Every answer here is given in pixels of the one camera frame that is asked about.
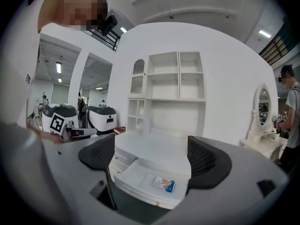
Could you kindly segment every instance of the black panel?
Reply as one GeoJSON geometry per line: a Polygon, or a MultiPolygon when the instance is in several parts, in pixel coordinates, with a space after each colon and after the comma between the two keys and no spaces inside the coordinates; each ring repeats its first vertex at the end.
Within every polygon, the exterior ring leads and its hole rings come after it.
{"type": "Polygon", "coordinates": [[[94,106],[88,106],[83,108],[83,112],[86,112],[86,110],[93,111],[100,115],[113,115],[116,114],[116,110],[114,110],[112,107],[94,107],[94,106]]]}
{"type": "Polygon", "coordinates": [[[94,170],[106,171],[114,155],[114,134],[82,148],[78,153],[79,160],[94,170]]]}
{"type": "Polygon", "coordinates": [[[61,104],[55,107],[49,107],[49,105],[43,106],[43,114],[46,117],[51,118],[54,113],[57,113],[64,118],[70,118],[76,116],[78,114],[78,111],[76,110],[76,108],[70,105],[61,104]]]}
{"type": "Polygon", "coordinates": [[[264,198],[276,188],[272,180],[262,180],[257,185],[264,198]]]}
{"type": "Polygon", "coordinates": [[[221,183],[230,173],[232,162],[224,151],[188,136],[187,158],[191,164],[189,189],[211,189],[221,183]]]}

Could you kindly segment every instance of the small shelf compartment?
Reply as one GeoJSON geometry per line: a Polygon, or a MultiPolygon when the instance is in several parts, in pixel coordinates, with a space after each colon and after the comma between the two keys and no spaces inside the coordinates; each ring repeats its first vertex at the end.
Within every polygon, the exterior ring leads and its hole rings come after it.
{"type": "Polygon", "coordinates": [[[148,75],[146,98],[178,99],[178,73],[148,75]]]}
{"type": "Polygon", "coordinates": [[[180,98],[205,100],[202,72],[180,73],[180,98]]]}
{"type": "Polygon", "coordinates": [[[148,74],[178,72],[177,52],[167,52],[149,56],[148,74]]]}
{"type": "Polygon", "coordinates": [[[128,100],[128,117],[143,118],[145,107],[145,99],[129,99],[128,100]]]}
{"type": "Polygon", "coordinates": [[[128,117],[127,118],[127,131],[130,133],[143,134],[143,119],[128,117]]]}
{"type": "Polygon", "coordinates": [[[205,102],[152,100],[150,133],[176,137],[201,136],[205,118],[205,102]]]}
{"type": "Polygon", "coordinates": [[[179,52],[179,59],[181,73],[203,72],[199,52],[179,52]]]}

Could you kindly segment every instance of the white wall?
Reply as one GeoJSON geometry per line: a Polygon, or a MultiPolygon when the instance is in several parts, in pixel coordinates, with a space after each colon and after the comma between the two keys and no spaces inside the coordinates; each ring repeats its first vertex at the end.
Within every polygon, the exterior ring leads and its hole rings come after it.
{"type": "Polygon", "coordinates": [[[52,92],[52,103],[53,104],[68,103],[69,88],[70,87],[66,85],[54,84],[53,92],[52,92]]]}
{"type": "Polygon", "coordinates": [[[239,145],[252,119],[255,91],[265,82],[272,109],[278,111],[272,68],[240,41],[206,27],[163,22],[139,25],[123,34],[116,52],[107,103],[127,122],[127,102],[134,63],[150,54],[200,51],[206,82],[203,136],[239,145]]]}
{"type": "Polygon", "coordinates": [[[29,102],[32,102],[34,106],[39,105],[43,102],[43,92],[47,96],[49,103],[52,103],[52,90],[53,90],[53,82],[35,79],[32,84],[31,94],[29,98],[29,102]]]}
{"type": "Polygon", "coordinates": [[[107,105],[107,92],[99,92],[97,90],[90,90],[89,106],[99,106],[104,100],[107,105]]]}

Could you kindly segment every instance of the white desk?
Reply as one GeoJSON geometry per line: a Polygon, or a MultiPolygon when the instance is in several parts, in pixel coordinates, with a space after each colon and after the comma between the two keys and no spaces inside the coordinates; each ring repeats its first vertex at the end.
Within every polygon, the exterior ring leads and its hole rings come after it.
{"type": "Polygon", "coordinates": [[[191,165],[187,158],[185,138],[149,133],[137,135],[129,132],[115,137],[115,147],[148,163],[149,166],[190,178],[191,165]]]}
{"type": "Polygon", "coordinates": [[[275,153],[277,149],[283,144],[285,144],[287,139],[284,138],[266,138],[262,139],[259,142],[251,142],[249,140],[242,140],[242,143],[245,145],[245,148],[253,149],[261,154],[263,154],[268,159],[272,158],[272,155],[275,153]]]}
{"type": "Polygon", "coordinates": [[[185,138],[125,132],[115,137],[115,155],[109,170],[116,186],[152,205],[173,209],[185,197],[191,166],[185,138]],[[168,193],[152,183],[157,176],[176,182],[168,193]]]}

